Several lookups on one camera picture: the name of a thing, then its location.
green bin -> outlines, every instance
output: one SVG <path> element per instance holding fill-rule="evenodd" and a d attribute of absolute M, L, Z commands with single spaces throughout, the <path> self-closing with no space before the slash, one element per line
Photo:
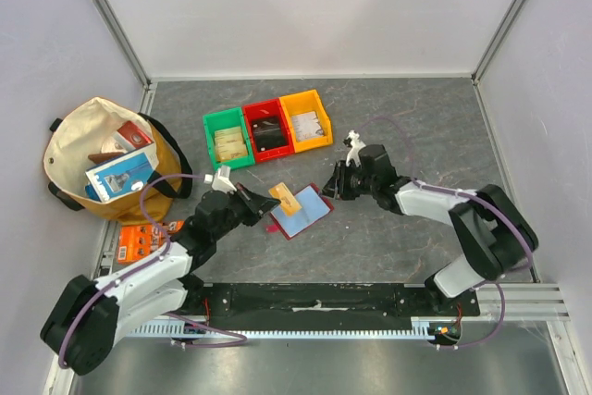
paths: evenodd
<path fill-rule="evenodd" d="M 220 166 L 229 166 L 230 168 L 242 168 L 252 166 L 255 163 L 253 156 L 253 148 L 251 147 L 251 140 L 247 126 L 244 122 L 244 116 L 240 107 L 230 108 L 229 110 L 219 111 L 217 113 L 210 113 L 203 116 L 203 127 L 205 128 L 205 139 L 207 141 L 207 151 L 210 154 L 214 171 Z M 230 129 L 232 127 L 240 127 L 242 129 L 242 138 L 247 146 L 247 155 L 232 159 L 227 162 L 217 162 L 216 152 L 214 149 L 214 132 L 218 130 Z"/>

blue card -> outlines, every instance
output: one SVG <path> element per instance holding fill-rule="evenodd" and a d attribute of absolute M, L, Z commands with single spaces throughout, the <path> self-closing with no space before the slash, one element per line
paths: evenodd
<path fill-rule="evenodd" d="M 286 215 L 280 205 L 271 212 L 277 224 L 286 232 L 289 238 L 293 238 L 331 211 L 325 201 L 310 185 L 296 193 L 294 197 L 302 206 L 294 215 Z"/>

orange package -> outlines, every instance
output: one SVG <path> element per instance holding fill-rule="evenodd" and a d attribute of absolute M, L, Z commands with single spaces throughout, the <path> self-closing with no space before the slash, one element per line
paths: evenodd
<path fill-rule="evenodd" d="M 183 221 L 163 222 L 163 227 L 169 235 L 177 233 L 183 227 Z M 165 243 L 165 237 L 150 224 L 140 226 L 125 226 L 119 232 L 119 246 L 117 247 L 117 262 L 131 264 L 158 250 Z"/>

red book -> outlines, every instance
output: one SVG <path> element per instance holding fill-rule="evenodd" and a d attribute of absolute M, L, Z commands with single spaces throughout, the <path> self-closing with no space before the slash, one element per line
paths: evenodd
<path fill-rule="evenodd" d="M 119 127 L 119 130 L 113 133 L 113 139 L 128 152 L 152 143 L 152 139 L 131 121 Z"/>

black strap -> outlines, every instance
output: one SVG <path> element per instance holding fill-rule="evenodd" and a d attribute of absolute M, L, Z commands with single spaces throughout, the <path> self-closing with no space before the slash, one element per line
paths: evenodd
<path fill-rule="evenodd" d="M 58 118 L 57 118 L 57 119 L 56 119 L 54 122 L 52 122 L 52 125 L 50 125 L 50 126 L 49 126 L 49 130 L 50 130 L 52 133 L 55 133 L 55 132 L 56 132 L 56 130 L 57 130 L 57 127 L 59 127 L 59 124 L 61 124 L 61 123 L 62 123 L 62 120 L 64 120 L 64 119 L 60 119 L 60 118 L 58 117 Z"/>
<path fill-rule="evenodd" d="M 83 205 L 74 201 L 71 197 L 65 194 L 60 188 L 58 188 L 53 182 L 47 184 L 47 188 L 49 192 L 52 193 L 57 199 L 59 199 L 63 205 L 65 205 L 70 210 L 75 212 L 79 212 L 84 208 Z"/>
<path fill-rule="evenodd" d="M 162 123 L 160 123 L 160 121 L 154 119 L 153 117 L 145 115 L 144 113 L 139 114 L 141 117 L 150 122 L 154 126 L 154 128 L 162 135 L 162 137 L 165 138 L 165 141 L 171 146 L 171 148 L 175 150 L 177 156 L 179 157 L 181 173 L 186 175 L 193 174 L 193 170 L 191 169 L 191 166 L 187 161 L 187 157 L 185 157 L 185 154 L 180 149 L 179 144 L 177 143 L 175 138 L 173 138 L 173 136 L 168 132 L 167 128 Z M 153 182 L 154 180 L 157 180 L 159 178 L 161 178 L 161 175 L 155 171 L 150 177 L 150 182 Z M 175 189 L 173 189 L 173 187 L 166 180 L 161 180 L 156 185 L 154 185 L 154 188 L 157 189 L 160 193 L 164 194 L 167 198 L 180 199 L 189 198 L 191 196 L 192 187 L 193 180 L 191 178 L 183 178 L 181 180 L 181 186 L 179 188 L 179 191 L 175 191 Z"/>

